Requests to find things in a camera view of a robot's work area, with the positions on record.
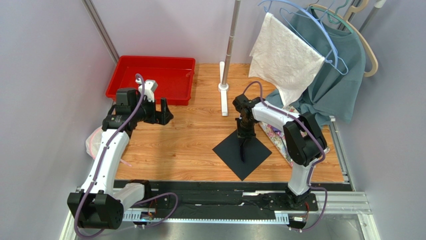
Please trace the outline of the black paper napkin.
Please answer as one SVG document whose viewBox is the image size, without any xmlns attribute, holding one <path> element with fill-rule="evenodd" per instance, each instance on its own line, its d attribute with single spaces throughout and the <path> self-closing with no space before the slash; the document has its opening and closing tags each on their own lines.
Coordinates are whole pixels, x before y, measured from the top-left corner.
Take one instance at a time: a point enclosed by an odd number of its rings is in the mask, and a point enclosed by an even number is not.
<svg viewBox="0 0 426 240">
<path fill-rule="evenodd" d="M 249 151 L 244 151 L 245 162 L 242 162 L 236 130 L 212 150 L 241 181 L 246 179 L 272 154 L 261 141 L 254 137 L 253 147 Z"/>
</svg>

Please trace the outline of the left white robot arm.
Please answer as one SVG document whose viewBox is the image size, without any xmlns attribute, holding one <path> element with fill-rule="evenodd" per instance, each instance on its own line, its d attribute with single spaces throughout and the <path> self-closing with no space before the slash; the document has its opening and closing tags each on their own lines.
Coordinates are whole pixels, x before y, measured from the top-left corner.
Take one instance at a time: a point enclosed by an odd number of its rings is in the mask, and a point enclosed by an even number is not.
<svg viewBox="0 0 426 240">
<path fill-rule="evenodd" d="M 150 182 L 132 180 L 114 192 L 115 176 L 122 155 L 139 122 L 166 125 L 173 119 L 165 97 L 156 101 L 147 90 L 127 87 L 116 92 L 116 103 L 102 121 L 100 148 L 79 192 L 71 192 L 67 205 L 74 217 L 74 230 L 82 237 L 81 229 L 116 230 L 125 212 L 142 204 L 156 202 Z"/>
</svg>

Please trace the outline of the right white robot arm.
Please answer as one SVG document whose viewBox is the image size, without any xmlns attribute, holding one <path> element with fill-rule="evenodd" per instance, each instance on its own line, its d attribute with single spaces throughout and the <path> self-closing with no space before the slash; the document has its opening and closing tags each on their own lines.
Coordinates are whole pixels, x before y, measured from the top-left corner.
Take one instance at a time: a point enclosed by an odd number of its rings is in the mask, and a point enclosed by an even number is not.
<svg viewBox="0 0 426 240">
<path fill-rule="evenodd" d="M 232 104 L 240 114 L 236 134 L 242 162 L 246 160 L 246 143 L 256 136 L 255 124 L 264 122 L 284 134 L 286 150 L 293 161 L 285 202 L 292 209 L 300 207 L 310 194 L 313 169 L 325 159 L 328 146 L 315 116 L 291 113 L 262 97 L 248 99 L 244 94 L 238 95 Z"/>
</svg>

